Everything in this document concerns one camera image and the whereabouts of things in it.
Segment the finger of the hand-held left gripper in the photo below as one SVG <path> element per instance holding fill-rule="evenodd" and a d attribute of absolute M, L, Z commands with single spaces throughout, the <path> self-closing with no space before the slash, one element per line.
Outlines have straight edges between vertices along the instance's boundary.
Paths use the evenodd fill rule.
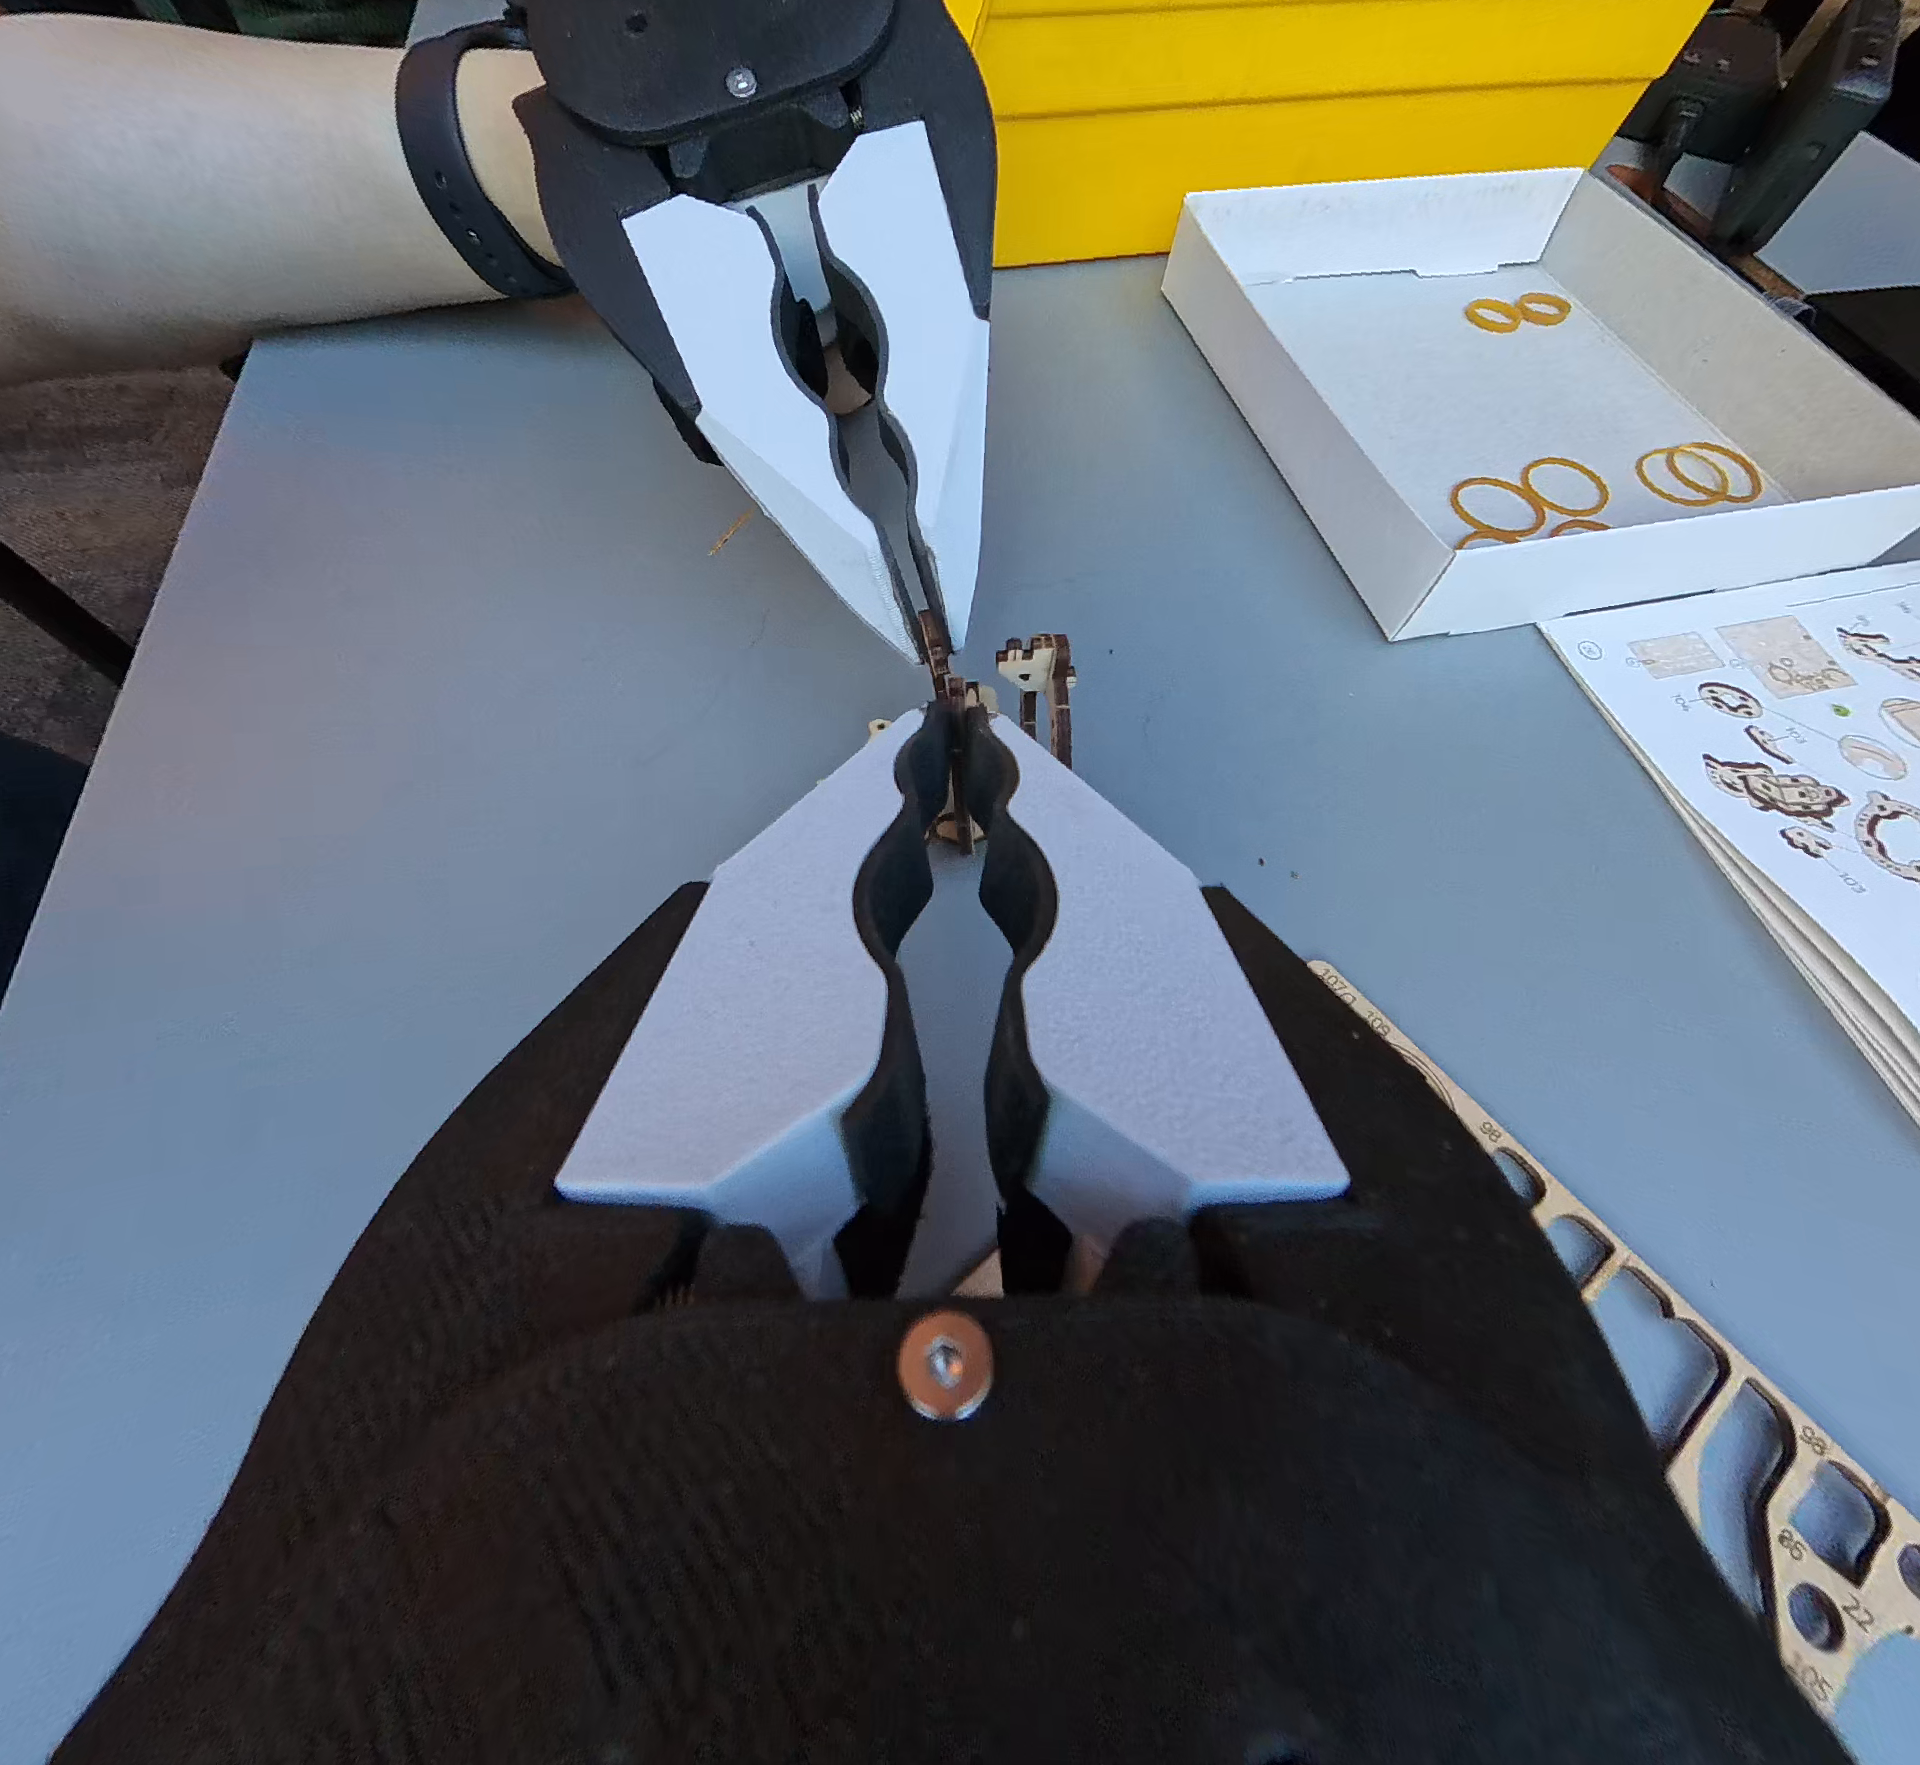
<path fill-rule="evenodd" d="M 976 585 L 988 322 L 972 307 L 924 121 L 869 131 L 813 193 L 831 286 L 877 351 L 877 429 L 921 588 L 966 633 Z"/>
<path fill-rule="evenodd" d="M 765 221 L 682 193 L 624 230 L 694 386 L 698 434 L 831 591 L 920 661 L 896 550 L 847 490 L 813 312 Z"/>

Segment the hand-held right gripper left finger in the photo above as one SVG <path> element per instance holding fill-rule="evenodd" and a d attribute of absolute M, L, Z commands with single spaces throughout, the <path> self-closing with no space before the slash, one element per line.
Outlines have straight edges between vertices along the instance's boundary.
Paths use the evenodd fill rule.
<path fill-rule="evenodd" d="M 805 1296 L 896 1298 L 932 1176 L 900 948 L 951 760 L 948 716 L 904 716 L 713 874 L 563 1198 L 756 1224 Z"/>

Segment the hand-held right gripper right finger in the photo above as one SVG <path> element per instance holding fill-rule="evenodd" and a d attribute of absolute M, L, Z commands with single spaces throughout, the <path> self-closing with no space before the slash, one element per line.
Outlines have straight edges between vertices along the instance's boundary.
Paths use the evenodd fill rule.
<path fill-rule="evenodd" d="M 1350 1176 L 1196 876 L 1033 739 L 972 716 L 966 807 L 1013 959 L 985 1080 L 1007 1296 L 1079 1247 Z"/>

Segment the wooden model subassembly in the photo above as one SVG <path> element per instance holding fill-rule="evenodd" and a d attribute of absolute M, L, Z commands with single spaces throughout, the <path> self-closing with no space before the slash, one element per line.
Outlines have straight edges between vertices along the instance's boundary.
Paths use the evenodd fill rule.
<path fill-rule="evenodd" d="M 934 712 L 948 719 L 948 790 L 939 809 L 928 817 L 924 840 L 946 842 L 958 851 L 972 851 L 985 829 L 968 809 L 968 733 L 972 717 L 995 721 L 1001 716 L 1001 687 L 1019 698 L 1019 729 L 1044 742 L 1067 769 L 1075 769 L 1072 694 L 1079 671 L 1065 633 L 1040 633 L 1025 640 L 1010 638 L 995 656 L 997 685 L 962 678 L 948 659 L 936 675 Z"/>

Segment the person's left forearm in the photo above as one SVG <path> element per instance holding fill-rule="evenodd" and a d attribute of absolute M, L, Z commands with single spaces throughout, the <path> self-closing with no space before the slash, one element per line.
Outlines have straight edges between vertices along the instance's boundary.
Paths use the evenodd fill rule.
<path fill-rule="evenodd" d="M 497 289 L 404 155 L 431 107 L 463 234 L 501 217 L 558 265 L 514 102 L 533 53 L 454 59 L 72 14 L 3 23 L 3 380 L 207 365 L 254 337 Z"/>

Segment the laser-cut plywood parts sheet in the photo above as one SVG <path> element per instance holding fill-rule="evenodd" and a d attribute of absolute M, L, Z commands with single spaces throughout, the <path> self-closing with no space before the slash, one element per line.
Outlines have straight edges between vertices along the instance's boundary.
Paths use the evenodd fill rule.
<path fill-rule="evenodd" d="M 1347 1016 L 1342 1032 L 1369 1030 L 1380 1050 L 1424 1080 L 1433 1106 L 1446 1106 L 1454 1116 L 1446 1141 L 1448 1171 L 1481 1164 L 1501 1174 L 1501 1192 L 1513 1198 L 1529 1224 L 1526 1240 L 1511 1240 L 1509 1222 L 1478 1230 L 1462 1205 L 1424 1212 L 1416 1227 L 1413 1255 L 1426 1258 L 1439 1251 L 1428 1224 L 1452 1235 L 1459 1251 L 1474 1260 L 1477 1273 L 1507 1248 L 1548 1251 L 1550 1232 L 1560 1227 L 1573 1238 L 1580 1265 L 1564 1275 L 1564 1286 L 1546 1294 L 1523 1283 L 1497 1283 L 1472 1301 L 1441 1301 L 1426 1275 L 1408 1273 L 1401 1258 L 1360 1256 L 1339 1280 L 1337 1298 L 1316 1298 L 1323 1310 L 1355 1306 L 1368 1316 L 1364 1337 L 1375 1350 L 1386 1346 L 1388 1325 L 1377 1319 L 1381 1291 L 1408 1286 L 1416 1311 L 1443 1310 L 1441 1323 L 1426 1319 L 1413 1348 L 1413 1360 L 1441 1366 L 1465 1360 L 1452 1344 L 1454 1332 L 1478 1333 L 1499 1343 L 1501 1350 L 1483 1350 L 1474 1363 L 1499 1366 L 1513 1393 L 1501 1409 L 1526 1419 L 1545 1419 L 1560 1409 L 1548 1390 L 1548 1366 L 1575 1366 L 1585 1359 L 1587 1337 L 1601 1343 L 1595 1308 L 1613 1287 L 1626 1283 L 1650 1300 L 1660 1321 L 1686 1337 L 1707 1360 L 1707 1381 L 1664 1432 L 1656 1432 L 1653 1449 L 1673 1492 L 1673 1505 L 1700 1532 L 1707 1516 L 1707 1459 L 1716 1436 L 1748 1405 L 1763 1412 L 1762 1433 L 1769 1443 L 1752 1492 L 1738 1511 L 1750 1538 L 1759 1622 L 1776 1649 L 1785 1673 L 1797 1681 L 1809 1704 L 1827 1720 L 1837 1720 L 1837 1706 L 1860 1662 L 1887 1641 L 1916 1638 L 1916 1514 L 1873 1480 L 1834 1439 L 1783 1393 L 1752 1360 L 1697 1314 L 1620 1235 L 1528 1148 L 1501 1128 L 1446 1072 L 1443 1072 L 1406 1032 L 1374 1006 L 1342 973 L 1326 962 L 1309 969 L 1324 986 L 1324 1003 L 1340 1003 Z"/>

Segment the black wristband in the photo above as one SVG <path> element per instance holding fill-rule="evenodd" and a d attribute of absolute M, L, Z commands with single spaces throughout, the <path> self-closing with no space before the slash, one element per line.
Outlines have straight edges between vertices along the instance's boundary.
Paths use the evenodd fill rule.
<path fill-rule="evenodd" d="M 545 300 L 575 291 L 561 265 L 526 241 L 472 167 L 457 84 L 472 51 L 523 51 L 506 21 L 463 25 L 412 45 L 397 67 L 397 140 L 425 213 L 465 265 L 497 294 Z"/>

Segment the white cardboard box tray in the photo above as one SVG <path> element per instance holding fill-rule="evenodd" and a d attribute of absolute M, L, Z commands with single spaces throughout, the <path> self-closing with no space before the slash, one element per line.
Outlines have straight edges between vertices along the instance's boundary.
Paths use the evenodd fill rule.
<path fill-rule="evenodd" d="M 1163 292 L 1393 640 L 1916 531 L 1916 419 L 1589 171 L 1189 193 Z"/>

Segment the illustrated instruction booklet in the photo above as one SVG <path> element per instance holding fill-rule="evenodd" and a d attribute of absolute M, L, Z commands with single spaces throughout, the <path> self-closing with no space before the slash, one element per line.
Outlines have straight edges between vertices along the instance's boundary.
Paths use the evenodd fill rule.
<path fill-rule="evenodd" d="M 1539 635 L 1915 1119 L 1916 566 L 1580 613 Z"/>

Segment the black metal table leg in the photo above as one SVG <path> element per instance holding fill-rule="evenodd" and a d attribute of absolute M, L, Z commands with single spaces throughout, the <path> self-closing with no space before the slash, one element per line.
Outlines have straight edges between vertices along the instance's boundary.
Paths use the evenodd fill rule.
<path fill-rule="evenodd" d="M 125 687 L 134 646 L 66 588 L 3 545 L 3 603 L 99 673 Z"/>

